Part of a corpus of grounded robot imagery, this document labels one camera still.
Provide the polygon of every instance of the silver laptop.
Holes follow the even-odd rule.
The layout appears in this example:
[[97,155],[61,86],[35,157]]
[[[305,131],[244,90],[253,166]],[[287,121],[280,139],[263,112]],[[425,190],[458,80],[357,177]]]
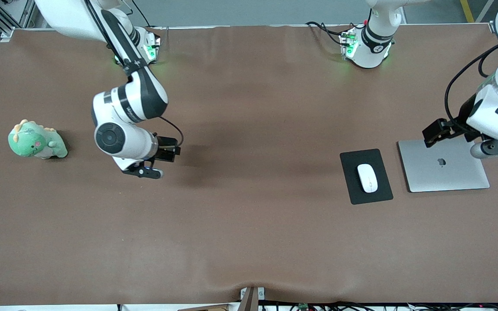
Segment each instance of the silver laptop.
[[401,140],[399,152],[411,192],[486,189],[489,181],[474,142],[464,137],[442,140],[426,148],[423,140]]

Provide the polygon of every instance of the green dinosaur plush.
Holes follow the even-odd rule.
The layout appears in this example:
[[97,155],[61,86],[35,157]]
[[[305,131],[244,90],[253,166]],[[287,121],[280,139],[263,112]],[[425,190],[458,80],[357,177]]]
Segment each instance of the green dinosaur plush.
[[20,157],[49,159],[64,158],[68,151],[63,138],[54,128],[44,128],[34,121],[22,120],[14,126],[8,136],[9,146]]

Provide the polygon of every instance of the white wireless mouse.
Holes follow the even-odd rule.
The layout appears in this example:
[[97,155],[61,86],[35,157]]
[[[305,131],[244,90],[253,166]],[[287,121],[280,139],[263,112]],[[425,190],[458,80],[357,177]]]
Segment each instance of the white wireless mouse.
[[358,171],[358,178],[364,192],[373,193],[378,190],[376,173],[374,173],[374,169],[370,165],[359,165],[356,167],[356,170]]

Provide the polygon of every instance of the brown table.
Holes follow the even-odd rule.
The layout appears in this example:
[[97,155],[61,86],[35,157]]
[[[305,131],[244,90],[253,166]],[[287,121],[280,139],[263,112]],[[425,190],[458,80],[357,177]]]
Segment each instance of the brown table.
[[[0,44],[0,305],[209,303],[249,285],[289,301],[498,301],[498,159],[488,190],[412,194],[396,147],[444,116],[449,80],[496,44],[486,25],[402,26],[373,70],[316,28],[161,34],[153,70],[186,142],[160,181],[95,146],[93,95],[125,81],[105,44]],[[454,111],[481,80],[455,84]],[[69,156],[14,155],[23,118],[58,129]],[[351,205],[339,153],[370,148],[395,198]]]

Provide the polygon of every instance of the black mouse pad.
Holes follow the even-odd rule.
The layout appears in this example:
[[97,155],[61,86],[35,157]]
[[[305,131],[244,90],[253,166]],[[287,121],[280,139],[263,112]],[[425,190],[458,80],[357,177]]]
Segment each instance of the black mouse pad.
[[[382,155],[379,149],[344,152],[340,153],[339,157],[342,159],[343,172],[345,174],[345,181],[347,182],[347,189],[352,204],[393,199],[393,193],[391,192],[386,168],[383,165]],[[363,164],[369,164],[376,173],[378,190],[373,193],[366,193],[360,184],[356,168]]]

